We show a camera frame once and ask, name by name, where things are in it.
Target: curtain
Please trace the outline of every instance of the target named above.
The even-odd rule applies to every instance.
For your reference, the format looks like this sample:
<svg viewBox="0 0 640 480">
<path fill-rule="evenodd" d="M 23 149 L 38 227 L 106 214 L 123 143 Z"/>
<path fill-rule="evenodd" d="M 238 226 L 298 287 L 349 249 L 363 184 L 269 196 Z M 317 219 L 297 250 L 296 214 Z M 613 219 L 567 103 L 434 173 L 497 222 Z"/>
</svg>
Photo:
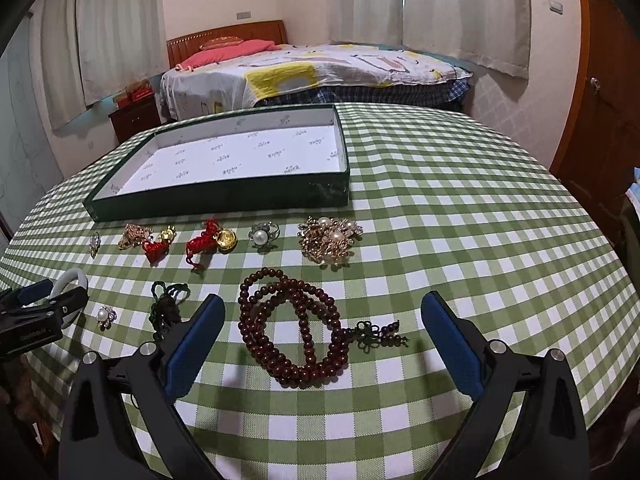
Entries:
<svg viewBox="0 0 640 480">
<path fill-rule="evenodd" d="M 169 69 L 162 0 L 78 0 L 77 12 L 87 105 Z"/>
<path fill-rule="evenodd" d="M 530 0 L 406 0 L 403 41 L 527 78 L 530 15 Z"/>
<path fill-rule="evenodd" d="M 330 0 L 334 43 L 402 44 L 402 0 Z"/>
<path fill-rule="evenodd" d="M 44 0 L 40 23 L 42 78 L 51 127 L 86 110 L 76 43 L 76 0 Z"/>
</svg>

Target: green checkered tablecloth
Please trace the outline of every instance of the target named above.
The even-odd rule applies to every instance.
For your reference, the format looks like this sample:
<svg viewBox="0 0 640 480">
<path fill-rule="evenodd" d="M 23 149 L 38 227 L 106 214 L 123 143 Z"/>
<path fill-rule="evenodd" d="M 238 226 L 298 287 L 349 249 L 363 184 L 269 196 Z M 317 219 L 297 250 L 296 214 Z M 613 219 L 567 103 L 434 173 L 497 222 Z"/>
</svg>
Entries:
<svg viewBox="0 0 640 480">
<path fill-rule="evenodd" d="M 349 206 L 220 215 L 240 243 L 231 254 L 214 254 L 203 274 L 185 263 L 184 243 L 200 233 L 206 216 L 143 221 L 156 232 L 171 221 L 179 231 L 169 256 L 150 268 L 142 251 L 118 250 L 123 223 L 94 224 L 82 207 L 141 136 L 40 201 L 0 261 L 0 280 L 27 285 L 55 279 L 71 266 L 89 277 L 86 314 L 62 340 L 29 356 L 36 396 L 57 431 L 85 351 L 127 355 L 152 338 L 147 317 L 154 280 L 190 284 L 185 317 L 211 292 L 226 302 L 220 337 L 190 393 L 176 403 L 225 478 L 421 478 L 470 405 L 422 326 L 420 300 L 431 289 L 487 338 L 500 338 L 515 351 L 561 348 L 587 423 L 597 418 L 639 357 L 640 305 L 587 213 L 517 144 L 464 115 L 393 105 L 337 109 L 351 164 Z M 350 265 L 322 269 L 302 257 L 297 225 L 308 214 L 355 218 L 364 227 Z M 277 249 L 264 256 L 246 240 L 251 224 L 263 219 L 282 227 Z M 92 260 L 87 245 L 94 230 L 102 248 Z M 408 347 L 369 354 L 353 348 L 349 367 L 334 383 L 282 388 L 249 358 L 237 327 L 239 283 L 262 266 L 321 285 L 349 326 L 399 319 Z M 118 319 L 101 333 L 94 315 L 104 304 Z M 292 308 L 280 307 L 273 318 L 270 338 L 302 360 Z M 320 322 L 312 331 L 316 342 L 327 343 Z M 325 344 L 317 346 L 319 354 L 325 351 Z M 487 466 L 500 459 L 521 402 L 514 396 Z M 128 398 L 127 411 L 150 464 L 164 470 Z"/>
</svg>

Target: nightstand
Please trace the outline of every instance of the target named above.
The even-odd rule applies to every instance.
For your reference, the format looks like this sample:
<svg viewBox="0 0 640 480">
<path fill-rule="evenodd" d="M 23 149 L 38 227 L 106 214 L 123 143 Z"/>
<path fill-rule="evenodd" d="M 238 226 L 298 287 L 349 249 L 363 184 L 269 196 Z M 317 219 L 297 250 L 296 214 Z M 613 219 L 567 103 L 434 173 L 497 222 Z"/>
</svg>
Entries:
<svg viewBox="0 0 640 480">
<path fill-rule="evenodd" d="M 109 114 L 118 142 L 122 144 L 136 133 L 160 126 L 160 115 L 153 95 Z"/>
</svg>

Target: tablecloth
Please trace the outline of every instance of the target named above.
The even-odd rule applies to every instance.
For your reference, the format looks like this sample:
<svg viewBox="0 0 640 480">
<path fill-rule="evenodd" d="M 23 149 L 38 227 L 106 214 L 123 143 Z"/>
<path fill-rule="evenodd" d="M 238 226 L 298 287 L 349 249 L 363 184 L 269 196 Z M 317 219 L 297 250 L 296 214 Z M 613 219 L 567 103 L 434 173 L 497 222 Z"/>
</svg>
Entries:
<svg viewBox="0 0 640 480">
<path fill-rule="evenodd" d="M 470 406 L 420 320 L 420 300 L 432 289 L 485 337 L 517 352 L 561 348 L 587 423 L 597 418 L 638 360 L 640 304 L 587 213 L 516 143 L 463 114 L 375 104 L 337 110 L 351 164 L 350 204 L 219 215 L 240 242 L 230 254 L 214 254 L 202 274 L 185 263 L 184 243 L 200 233 L 206 216 L 142 221 L 156 232 L 168 222 L 178 230 L 168 257 L 151 268 L 142 251 L 118 250 L 123 223 L 95 224 L 82 207 L 141 135 L 40 201 L 0 261 L 0 281 L 27 285 L 71 266 L 89 277 L 86 313 L 62 340 L 29 355 L 36 396 L 56 431 L 85 351 L 126 355 L 152 338 L 147 317 L 154 280 L 190 284 L 183 317 L 209 293 L 226 302 L 218 341 L 190 393 L 175 405 L 225 478 L 421 478 Z M 302 257 L 297 225 L 308 214 L 344 216 L 363 226 L 348 266 L 324 269 Z M 267 219 L 281 225 L 282 236 L 263 255 L 246 238 L 252 223 Z M 95 230 L 102 247 L 92 259 L 88 241 Z M 237 327 L 239 283 L 262 266 L 322 286 L 349 326 L 398 319 L 408 346 L 369 354 L 353 348 L 337 381 L 282 388 L 252 362 Z M 102 305 L 118 315 L 103 333 L 94 319 Z M 301 360 L 292 308 L 281 306 L 271 319 L 267 334 Z M 312 333 L 327 343 L 319 322 Z M 324 344 L 316 347 L 324 353 Z M 514 396 L 487 466 L 500 459 L 521 402 Z M 147 459 L 164 470 L 128 397 L 126 406 Z"/>
</svg>

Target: metal screw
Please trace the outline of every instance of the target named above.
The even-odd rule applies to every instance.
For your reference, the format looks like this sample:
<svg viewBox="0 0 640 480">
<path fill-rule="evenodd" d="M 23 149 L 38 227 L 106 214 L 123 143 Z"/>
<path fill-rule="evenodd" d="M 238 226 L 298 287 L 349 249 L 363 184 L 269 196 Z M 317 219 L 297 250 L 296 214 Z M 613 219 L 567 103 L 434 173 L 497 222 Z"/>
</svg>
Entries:
<svg viewBox="0 0 640 480">
<path fill-rule="evenodd" d="M 551 350 L 551 357 L 556 361 L 564 361 L 564 352 L 559 348 L 553 348 Z"/>
<path fill-rule="evenodd" d="M 93 362 L 95 362 L 97 358 L 98 358 L 98 355 L 95 352 L 87 352 L 86 354 L 84 354 L 84 357 L 82 358 L 82 362 L 86 365 L 90 365 L 90 364 L 93 364 Z"/>
<path fill-rule="evenodd" d="M 151 355 L 153 352 L 156 351 L 156 348 L 158 348 L 156 346 L 156 343 L 152 343 L 151 341 L 147 343 L 142 343 L 142 346 L 140 347 L 140 353 L 142 355 Z"/>
<path fill-rule="evenodd" d="M 494 354 L 504 354 L 507 351 L 507 345 L 498 339 L 491 341 L 489 343 L 489 348 Z"/>
</svg>

